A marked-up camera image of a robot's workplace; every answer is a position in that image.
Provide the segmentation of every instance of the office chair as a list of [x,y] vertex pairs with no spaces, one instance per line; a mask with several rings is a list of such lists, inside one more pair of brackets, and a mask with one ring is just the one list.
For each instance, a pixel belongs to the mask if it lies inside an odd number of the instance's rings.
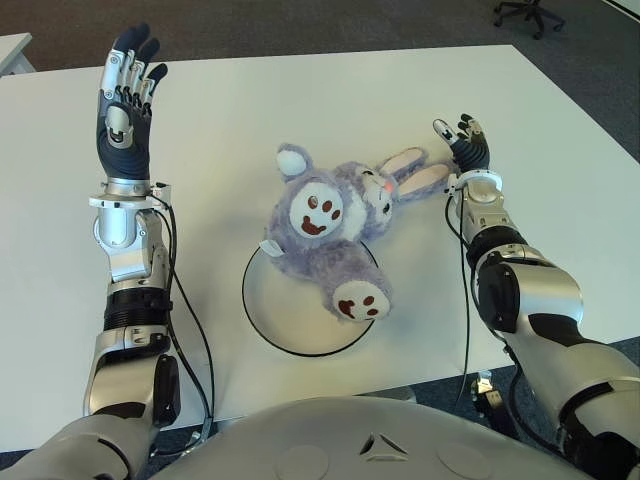
[[525,21],[531,20],[533,18],[538,24],[538,28],[540,29],[536,33],[533,34],[533,38],[536,40],[540,40],[542,38],[542,34],[544,33],[544,22],[542,21],[542,17],[550,18],[558,22],[557,25],[554,25],[553,30],[559,32],[564,27],[565,21],[558,17],[557,15],[551,13],[548,10],[545,10],[542,7],[539,7],[538,4],[540,0],[529,0],[526,3],[523,2],[500,2],[500,4],[493,9],[494,12],[500,13],[502,7],[512,7],[515,10],[511,10],[508,13],[503,13],[500,15],[497,20],[493,23],[496,27],[502,25],[502,19],[507,17],[515,17],[516,15],[525,15]]

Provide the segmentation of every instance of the black cable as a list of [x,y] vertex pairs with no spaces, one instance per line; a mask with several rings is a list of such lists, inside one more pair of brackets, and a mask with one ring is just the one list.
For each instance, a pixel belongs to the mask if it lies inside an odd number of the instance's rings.
[[467,274],[464,268],[464,248],[463,247],[466,242],[464,241],[464,238],[462,238],[462,219],[464,218],[464,192],[460,192],[460,230],[459,230],[460,233],[455,232],[455,230],[453,229],[453,226],[449,222],[449,205],[451,204],[452,198],[453,197],[449,197],[449,200],[447,200],[447,205],[445,207],[446,209],[445,218],[447,219],[447,223],[451,227],[452,231],[456,234],[456,236],[460,240],[460,268],[462,271],[462,285],[464,286],[464,303],[465,303],[465,310],[467,314],[467,334],[466,334],[466,343],[465,343],[465,349],[464,349],[464,369],[462,371],[462,380],[460,381],[460,390],[458,391],[458,396],[456,397],[456,401],[453,404],[453,409],[455,410],[458,406],[458,402],[460,401],[460,398],[462,397],[462,392],[464,392],[464,387],[467,382],[467,369],[469,367],[469,337],[470,337],[470,331],[471,331],[471,318],[470,318],[471,314],[469,313],[469,291],[467,289]]
[[[162,218],[162,220],[164,221],[164,224],[167,227],[167,231],[169,232],[169,248],[171,248],[171,245],[173,243],[173,235],[171,234],[171,231],[169,230],[169,222],[167,222],[167,217],[165,217],[162,214],[162,212],[156,211],[156,213],[160,216],[160,218]],[[213,413],[216,394],[215,394],[215,376],[214,376],[214,372],[213,372],[213,359],[212,359],[212,355],[211,355],[211,348],[209,346],[209,342],[207,341],[207,336],[204,333],[204,329],[202,328],[202,323],[200,323],[200,319],[198,318],[198,315],[196,314],[196,312],[193,309],[193,307],[191,306],[191,302],[189,301],[189,298],[187,297],[187,294],[184,291],[184,288],[182,287],[182,282],[180,282],[180,278],[178,277],[178,272],[175,269],[175,265],[173,267],[173,276],[176,279],[176,284],[178,285],[178,289],[180,290],[180,294],[182,295],[182,299],[184,300],[184,303],[186,304],[187,308],[189,309],[189,312],[191,313],[191,316],[193,317],[193,320],[194,320],[196,326],[198,327],[198,331],[200,332],[200,336],[202,337],[202,342],[204,343],[204,348],[205,348],[206,353],[207,353],[207,362],[209,363],[209,381],[211,382],[211,410],[210,410],[210,412]]]
[[[204,427],[207,424],[207,422],[212,422],[213,421],[213,407],[214,407],[214,401],[215,401],[215,386],[214,386],[214,375],[213,375],[213,362],[211,359],[211,350],[209,348],[209,342],[206,339],[206,336],[204,335],[204,330],[202,329],[202,325],[200,323],[200,320],[198,319],[197,315],[195,314],[195,311],[193,310],[193,308],[191,307],[191,303],[189,302],[186,293],[184,291],[184,289],[182,288],[182,284],[180,283],[177,275],[176,275],[176,271],[175,271],[175,264],[176,264],[176,257],[177,257],[177,225],[176,225],[176,218],[175,218],[175,212],[173,211],[173,207],[171,207],[168,203],[166,203],[164,200],[156,197],[155,195],[150,195],[151,197],[155,198],[156,200],[158,200],[160,203],[162,203],[162,205],[169,210],[169,216],[171,218],[171,226],[169,226],[169,222],[167,221],[167,218],[161,213],[156,211],[155,213],[157,215],[160,216],[160,218],[164,221],[165,226],[167,227],[167,232],[169,234],[169,276],[167,278],[167,292],[169,294],[169,296],[171,295],[171,287],[172,287],[172,283],[173,283],[173,278],[176,278],[176,283],[178,284],[178,288],[180,289],[180,293],[182,294],[182,297],[185,300],[185,303],[187,304],[187,308],[189,309],[189,311],[191,312],[191,315],[193,316],[196,325],[198,326],[198,330],[200,331],[200,335],[202,336],[202,340],[205,344],[205,349],[207,351],[207,359],[209,362],[209,372],[210,372],[210,376],[211,376],[211,407],[209,407],[209,403],[207,401],[207,396],[204,393],[204,388],[202,387],[202,384],[200,383],[200,380],[198,379],[197,375],[195,374],[195,372],[193,371],[193,368],[191,367],[191,365],[189,364],[189,361],[187,360],[184,352],[182,351],[182,347],[180,346],[180,343],[178,342],[178,338],[175,334],[175,330],[173,328],[173,322],[171,320],[171,315],[169,314],[169,319],[168,319],[168,323],[167,323],[167,329],[169,331],[169,337],[171,338],[171,341],[173,342],[173,346],[174,349],[176,351],[176,353],[178,354],[178,357],[180,358],[180,361],[182,362],[182,365],[184,366],[187,374],[189,375],[189,378],[191,379],[191,381],[193,382],[198,395],[200,396],[200,400],[202,401],[202,405],[203,408],[205,410],[205,419],[204,422],[202,424],[202,430],[201,430],[201,435],[204,433]],[[156,450],[154,451],[152,454],[153,456],[175,456],[178,455],[180,453],[183,453],[184,451],[186,451],[187,449],[191,448],[193,445],[195,445],[195,443],[197,442],[191,442],[190,444],[185,445],[184,447],[177,449],[177,450],[171,450],[171,451],[159,451]]]
[[449,206],[451,205],[451,201],[452,200],[453,200],[453,197],[449,197],[447,199],[447,205],[444,207],[444,219],[447,221],[447,225],[449,225],[449,229],[453,232],[453,234],[456,236],[456,238],[462,242],[462,244],[465,246],[465,248],[469,248],[469,244],[467,243],[467,241],[462,236],[462,215],[460,215],[460,232],[458,232],[454,228],[454,226],[451,224],[451,220],[449,219]]
[[500,340],[502,343],[504,343],[505,345],[507,345],[507,341],[504,339],[504,337],[502,335],[499,335],[493,328],[489,328],[489,332],[491,332],[491,335],[493,335],[494,337],[496,337],[498,340]]
[[564,455],[562,454],[562,452],[557,446],[555,446],[551,442],[546,441],[544,438],[542,438],[540,435],[534,432],[531,429],[531,427],[527,425],[527,423],[523,420],[522,416],[520,415],[520,412],[518,411],[518,408],[516,406],[516,385],[518,384],[520,377],[522,377],[522,367],[520,366],[520,363],[517,360],[515,360],[515,355],[511,355],[511,357],[512,359],[514,359],[516,364],[516,373],[513,376],[513,379],[511,380],[511,385],[509,386],[509,409],[511,410],[511,415],[513,416],[513,418],[518,423],[520,428],[524,431],[524,433],[527,434],[529,438],[531,438],[541,447],[548,450],[553,455],[557,455],[560,458],[564,458]]

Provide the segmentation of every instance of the floor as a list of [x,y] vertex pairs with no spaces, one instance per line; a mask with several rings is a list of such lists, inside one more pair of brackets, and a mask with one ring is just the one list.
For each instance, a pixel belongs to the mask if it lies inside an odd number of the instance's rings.
[[[567,25],[539,41],[531,37],[534,24],[521,18],[494,27],[495,0],[2,0],[0,35],[31,32],[25,54],[37,70],[100,65],[114,36],[143,19],[161,39],[158,60],[513,44],[640,161],[640,23],[601,0],[542,3]],[[639,363],[638,344],[636,338],[614,346]],[[503,396],[512,375],[513,367],[494,371]],[[420,403],[451,411],[459,381],[414,390]],[[552,438],[530,392],[520,390],[524,416]],[[484,421],[468,395],[455,413]],[[189,434],[166,432],[159,443],[176,447]],[[24,453],[0,454],[0,469]],[[154,459],[141,478],[169,461]]]

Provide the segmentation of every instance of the white circular plate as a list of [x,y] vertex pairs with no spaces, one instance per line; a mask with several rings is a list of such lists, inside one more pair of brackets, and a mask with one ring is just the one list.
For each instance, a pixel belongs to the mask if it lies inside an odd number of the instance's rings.
[[247,265],[242,299],[258,333],[294,355],[319,357],[340,352],[357,342],[373,324],[338,321],[322,305],[317,285],[280,272],[261,249]]

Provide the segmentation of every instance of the fingertip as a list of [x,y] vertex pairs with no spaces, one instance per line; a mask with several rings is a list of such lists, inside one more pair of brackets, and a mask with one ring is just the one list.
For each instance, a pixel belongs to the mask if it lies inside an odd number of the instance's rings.
[[155,67],[153,70],[151,70],[151,72],[149,72],[149,75],[147,75],[147,78],[151,80],[155,80],[157,84],[160,80],[162,80],[165,77],[165,75],[168,72],[169,72],[169,68],[167,67],[167,65],[165,63],[161,63],[160,65]]
[[136,38],[135,38],[134,44],[131,46],[131,49],[138,50],[138,48],[140,48],[140,45],[142,45],[142,43],[149,36],[150,31],[151,29],[149,28],[149,25],[147,25],[146,23],[142,22],[140,25],[138,25],[135,28]]
[[122,35],[116,38],[113,49],[120,52],[127,52],[136,41],[136,30],[133,27],[127,29]]
[[157,38],[152,38],[140,49],[138,60],[141,60],[144,63],[149,63],[151,58],[158,53],[158,50],[160,50],[160,42]]
[[441,118],[436,118],[433,123],[433,128],[438,131],[438,130],[444,130],[444,129],[450,129],[449,125],[447,124],[447,122],[445,122],[444,120],[442,120]]

